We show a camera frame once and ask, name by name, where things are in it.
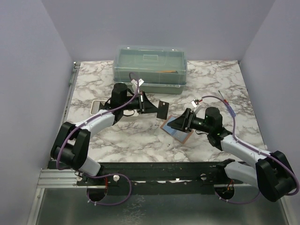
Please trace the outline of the black credit card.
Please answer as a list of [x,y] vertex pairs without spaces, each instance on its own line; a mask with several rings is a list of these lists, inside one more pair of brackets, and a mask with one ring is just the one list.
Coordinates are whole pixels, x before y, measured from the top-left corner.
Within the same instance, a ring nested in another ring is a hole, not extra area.
[[157,108],[157,118],[166,120],[168,115],[169,103],[164,101],[159,101]]

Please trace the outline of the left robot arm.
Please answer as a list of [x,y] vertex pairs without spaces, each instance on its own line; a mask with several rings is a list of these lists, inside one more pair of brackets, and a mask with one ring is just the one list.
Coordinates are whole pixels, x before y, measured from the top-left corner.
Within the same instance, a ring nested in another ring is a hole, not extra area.
[[88,174],[93,185],[103,182],[101,165],[88,157],[90,139],[115,125],[124,116],[125,110],[136,110],[140,114],[158,112],[144,92],[137,91],[130,97],[128,93],[131,92],[126,84],[116,83],[109,102],[94,116],[76,124],[65,122],[61,125],[51,150],[51,158],[56,160],[58,170],[65,169],[64,164],[67,168]]

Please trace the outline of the green clear-lid storage box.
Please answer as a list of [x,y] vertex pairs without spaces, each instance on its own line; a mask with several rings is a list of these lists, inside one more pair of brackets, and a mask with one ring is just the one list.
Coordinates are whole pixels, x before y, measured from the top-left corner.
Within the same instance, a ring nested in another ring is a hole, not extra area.
[[186,54],[179,48],[122,46],[113,62],[113,80],[131,87],[129,73],[143,79],[146,93],[181,94],[187,83]]

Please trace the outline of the brown leather card holder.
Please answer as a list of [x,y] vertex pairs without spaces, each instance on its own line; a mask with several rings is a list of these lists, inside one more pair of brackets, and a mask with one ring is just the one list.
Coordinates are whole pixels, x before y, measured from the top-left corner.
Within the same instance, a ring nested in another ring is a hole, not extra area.
[[169,127],[167,123],[173,121],[174,119],[176,118],[170,115],[160,126],[160,128],[163,131],[165,131],[168,135],[170,135],[173,139],[177,140],[181,144],[184,144],[189,139],[189,137],[193,134],[193,131],[191,131],[190,133],[185,133]]

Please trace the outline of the white rectangular tray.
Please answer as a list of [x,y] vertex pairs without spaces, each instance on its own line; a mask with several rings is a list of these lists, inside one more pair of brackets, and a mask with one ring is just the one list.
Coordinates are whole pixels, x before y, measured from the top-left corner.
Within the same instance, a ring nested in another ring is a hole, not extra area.
[[[95,115],[98,113],[100,109],[104,108],[105,103],[108,103],[109,101],[107,100],[93,100],[91,103],[91,108],[90,108],[90,115]],[[124,117],[137,117],[139,114],[137,110],[124,110],[123,111],[123,116]]]

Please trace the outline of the red blue screwdriver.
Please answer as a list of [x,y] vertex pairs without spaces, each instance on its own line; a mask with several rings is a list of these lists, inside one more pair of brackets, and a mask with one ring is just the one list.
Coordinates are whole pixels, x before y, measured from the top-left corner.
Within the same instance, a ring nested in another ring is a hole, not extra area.
[[231,116],[232,116],[233,118],[235,118],[235,117],[236,117],[236,113],[234,112],[234,110],[233,110],[232,107],[230,106],[229,102],[228,102],[228,101],[226,100],[226,98],[223,96],[223,94],[221,93],[221,91],[218,91],[218,92],[219,92],[221,98],[223,99],[223,101],[224,101],[224,103],[225,103],[225,105],[226,105],[226,107],[227,107],[229,113],[231,114]]

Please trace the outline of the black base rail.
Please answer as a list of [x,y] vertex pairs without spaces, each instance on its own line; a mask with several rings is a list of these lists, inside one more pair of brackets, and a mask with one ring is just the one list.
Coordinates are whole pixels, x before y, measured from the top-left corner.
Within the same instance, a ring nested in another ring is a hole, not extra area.
[[55,170],[50,162],[42,177],[49,179],[52,188],[86,188],[97,195],[105,190],[110,195],[127,195],[131,185],[134,195],[218,193],[229,199],[242,183],[226,177],[223,166],[223,162],[103,163],[100,175],[110,177],[95,179]]

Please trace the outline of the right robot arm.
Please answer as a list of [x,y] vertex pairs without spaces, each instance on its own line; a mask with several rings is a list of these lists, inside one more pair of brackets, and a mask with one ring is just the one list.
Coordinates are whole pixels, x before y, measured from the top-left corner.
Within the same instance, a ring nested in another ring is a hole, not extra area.
[[276,202],[285,195],[295,195],[300,190],[300,183],[284,153],[269,152],[241,141],[233,132],[225,129],[223,117],[215,107],[207,108],[203,119],[187,108],[181,116],[167,125],[185,133],[192,130],[203,131],[213,147],[244,162],[225,161],[215,173],[217,181],[222,184],[230,180],[242,181],[256,187],[271,202]]

